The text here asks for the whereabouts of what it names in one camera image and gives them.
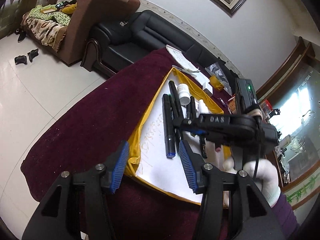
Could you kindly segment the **purple sleeved right forearm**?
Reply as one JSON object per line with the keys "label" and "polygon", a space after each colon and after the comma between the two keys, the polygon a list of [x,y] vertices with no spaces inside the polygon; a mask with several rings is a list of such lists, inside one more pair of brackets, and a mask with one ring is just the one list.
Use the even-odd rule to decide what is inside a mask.
{"label": "purple sleeved right forearm", "polygon": [[300,225],[284,194],[280,194],[278,201],[272,207],[272,211],[281,226],[285,239],[295,239]]}

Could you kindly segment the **white gloved right hand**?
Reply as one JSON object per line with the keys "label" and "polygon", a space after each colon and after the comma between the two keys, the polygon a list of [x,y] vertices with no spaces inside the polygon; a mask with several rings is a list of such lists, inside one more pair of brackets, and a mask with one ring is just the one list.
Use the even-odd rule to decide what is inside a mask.
{"label": "white gloved right hand", "polygon": [[[258,117],[262,119],[263,115],[261,110],[255,109],[249,112],[249,116]],[[255,184],[262,192],[270,207],[274,207],[280,197],[281,190],[278,184],[278,173],[276,167],[267,159],[259,159],[257,172],[255,172],[256,161],[250,161],[244,165],[244,171],[253,178],[255,174]],[[234,159],[227,158],[223,163],[223,170],[236,174],[237,170],[234,169]],[[223,192],[223,204],[229,207],[229,192]]]}

